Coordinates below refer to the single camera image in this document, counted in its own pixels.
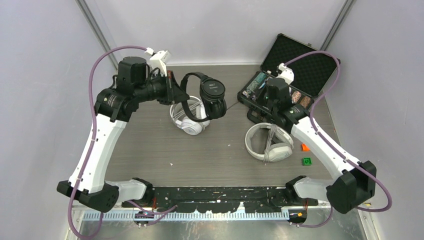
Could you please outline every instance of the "orange connector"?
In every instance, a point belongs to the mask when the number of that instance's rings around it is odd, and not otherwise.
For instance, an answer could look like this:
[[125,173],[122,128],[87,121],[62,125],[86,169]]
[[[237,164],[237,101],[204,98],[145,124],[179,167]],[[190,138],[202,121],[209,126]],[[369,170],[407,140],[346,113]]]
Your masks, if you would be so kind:
[[302,143],[302,151],[303,151],[303,152],[309,152],[309,151],[310,151],[310,149],[309,149],[309,147],[308,147],[308,146],[306,146],[304,143]]

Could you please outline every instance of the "wooden surface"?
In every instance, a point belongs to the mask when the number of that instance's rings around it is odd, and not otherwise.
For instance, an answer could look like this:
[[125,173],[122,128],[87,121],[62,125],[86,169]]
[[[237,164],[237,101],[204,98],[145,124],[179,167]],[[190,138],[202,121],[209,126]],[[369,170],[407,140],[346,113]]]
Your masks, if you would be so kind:
[[[237,92],[259,69],[258,65],[175,66],[177,82],[186,73],[203,72],[225,85],[227,106],[237,102]],[[199,96],[199,80],[189,79],[187,93]],[[169,116],[169,106],[156,101],[140,104],[122,132],[113,151],[106,179],[126,181],[134,177],[157,187],[173,186],[283,186],[299,175],[329,179],[326,168],[311,153],[302,152],[294,140],[293,155],[279,162],[264,164],[246,151],[245,134],[254,124],[246,118],[248,108],[238,103],[220,119],[212,120],[199,135],[178,129]],[[335,140],[327,104],[315,110],[320,126]],[[268,133],[253,137],[255,151],[265,149]],[[312,166],[302,158],[311,157]]]

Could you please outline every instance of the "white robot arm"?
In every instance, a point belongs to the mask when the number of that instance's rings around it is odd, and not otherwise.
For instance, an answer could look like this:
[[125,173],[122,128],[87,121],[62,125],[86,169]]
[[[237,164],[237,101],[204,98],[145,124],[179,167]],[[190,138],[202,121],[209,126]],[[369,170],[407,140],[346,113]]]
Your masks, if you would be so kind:
[[[103,89],[97,95],[94,105],[97,127],[91,127],[76,169],[68,180],[60,181],[57,185],[58,192],[68,197],[74,192],[75,200],[103,213],[110,211],[116,203],[137,200],[139,204],[148,204],[153,199],[153,186],[143,179],[105,181],[106,169],[115,144],[132,113],[138,109],[139,103],[157,100],[163,105],[182,103],[184,106],[190,98],[185,92],[188,77],[194,75],[201,79],[200,98],[206,105],[206,117],[197,121],[220,118],[226,112],[225,87],[220,81],[200,72],[191,72],[183,78],[179,86],[173,72],[166,67],[171,54],[167,50],[154,53],[151,48],[147,48],[146,53],[151,55],[152,72],[148,72],[150,68],[141,57],[125,57],[119,62],[116,87]],[[91,154],[86,161],[91,146]]]
[[[286,197],[289,201],[296,198],[327,201],[338,212],[345,214],[375,194],[376,182],[357,167],[374,177],[377,169],[370,161],[362,163],[349,154],[313,119],[315,130],[309,112],[299,104],[293,106],[291,102],[289,84],[294,80],[293,71],[283,63],[278,68],[281,73],[266,83],[268,95],[265,104],[270,109],[275,124],[305,143],[331,175],[330,180],[299,176],[286,183]],[[343,153],[345,158],[340,157],[330,146]]]

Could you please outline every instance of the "headphone ear cup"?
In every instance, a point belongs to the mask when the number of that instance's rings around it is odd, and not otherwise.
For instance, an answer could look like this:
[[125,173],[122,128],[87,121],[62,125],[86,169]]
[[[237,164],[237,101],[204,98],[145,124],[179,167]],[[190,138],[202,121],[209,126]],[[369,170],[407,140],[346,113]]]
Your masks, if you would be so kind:
[[210,111],[208,111],[208,115],[211,119],[221,118],[227,112],[227,103],[224,99],[218,100],[214,103],[209,103],[209,110]]
[[269,148],[269,161],[277,162],[283,159],[286,159],[292,155],[293,150],[290,144],[288,143],[276,143],[270,146]]
[[294,148],[293,138],[282,128],[278,128],[277,131],[275,131],[274,137],[279,139],[283,143],[289,144],[291,148]]
[[181,122],[181,129],[187,134],[198,135],[202,132],[203,127],[198,122],[192,121],[185,116]]

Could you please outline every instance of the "black headphones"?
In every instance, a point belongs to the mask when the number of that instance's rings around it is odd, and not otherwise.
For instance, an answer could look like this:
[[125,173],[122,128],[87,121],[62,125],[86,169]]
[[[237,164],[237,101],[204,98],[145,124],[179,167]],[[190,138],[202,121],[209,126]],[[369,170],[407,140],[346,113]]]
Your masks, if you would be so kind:
[[200,98],[203,102],[206,117],[203,119],[196,118],[189,108],[189,103],[183,101],[181,105],[187,117],[196,123],[222,118],[227,112],[227,104],[224,100],[224,84],[201,72],[190,72],[184,76],[180,83],[180,87],[184,92],[187,92],[187,82],[190,76],[196,76],[200,79]]

